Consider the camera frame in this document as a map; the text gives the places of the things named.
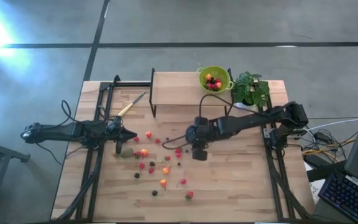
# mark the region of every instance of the potted plant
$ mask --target potted plant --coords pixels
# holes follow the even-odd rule
[[[251,74],[248,71],[240,74],[234,83],[234,102],[247,106],[265,106],[270,89],[266,81],[259,80],[261,77],[259,74]]]

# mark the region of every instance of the green colander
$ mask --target green colander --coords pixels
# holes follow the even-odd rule
[[[228,72],[219,66],[209,66],[206,68],[201,67],[201,68],[198,68],[196,72],[200,73],[201,87],[210,93],[221,93],[224,90],[231,90],[233,88],[234,83],[232,81],[230,81],[230,76],[229,76]],[[214,79],[218,78],[221,80],[222,87],[219,91],[212,91],[205,87],[205,84],[206,84],[205,76],[207,74],[211,74]]]

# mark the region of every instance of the knife handle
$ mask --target knife handle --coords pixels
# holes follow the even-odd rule
[[[129,108],[131,108],[132,105],[133,105],[133,103],[130,103],[127,107],[125,107],[125,108],[118,114],[118,116],[124,115],[124,114],[127,112],[127,110],[129,110]]]

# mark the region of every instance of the wooden table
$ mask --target wooden table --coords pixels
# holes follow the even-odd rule
[[[93,119],[100,82],[84,82],[76,119]],[[284,82],[269,81],[273,106],[288,102]],[[112,111],[118,114],[147,87],[114,88]],[[145,95],[123,117],[124,126],[140,137],[139,143],[130,140],[126,146],[135,151],[147,149],[149,156],[137,161],[115,159],[115,145],[108,142],[105,146],[98,196],[94,212],[94,222],[254,222],[275,221],[277,216],[273,202],[273,193],[267,167],[266,154],[260,128],[241,131],[225,141],[209,145],[208,160],[201,162],[183,154],[177,159],[173,151],[164,149],[160,144],[145,137],[151,131],[153,138],[174,138],[184,134],[186,128],[194,122],[198,106],[164,106],[158,109],[157,118],[153,118],[149,105],[149,96]],[[203,116],[217,118],[223,116],[222,110],[204,106]],[[244,116],[247,112],[233,108],[231,115]],[[67,153],[79,147],[70,143]],[[164,156],[172,160],[161,163]],[[86,152],[72,154],[64,163],[58,187],[52,218],[57,217],[74,199],[80,189]],[[285,165],[290,188],[300,203],[310,213],[314,203],[306,176],[301,152],[298,147],[286,148]],[[147,172],[149,162],[155,161],[153,174]],[[139,179],[134,174],[139,164],[146,164],[146,170]],[[162,174],[162,168],[172,166],[168,175]],[[187,180],[179,185],[180,179]],[[167,179],[167,189],[160,186],[160,180]],[[153,197],[152,191],[158,190],[159,196]],[[194,191],[192,201],[185,200],[185,192]],[[285,200],[281,192],[283,210]],[[86,215],[87,201],[83,210]]]

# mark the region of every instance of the gray floor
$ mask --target gray floor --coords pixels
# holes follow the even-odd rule
[[[92,43],[103,0],[0,0],[0,44]],[[358,41],[358,0],[116,0],[101,36],[108,42]],[[48,220],[61,167],[19,134],[75,108],[91,49],[0,49],[0,145],[31,153],[12,161],[0,192],[0,223]],[[358,117],[358,47],[99,49],[91,80],[149,80],[156,70],[220,65],[283,79],[310,127]],[[327,127],[338,140],[358,122]],[[62,142],[45,142],[58,160]]]

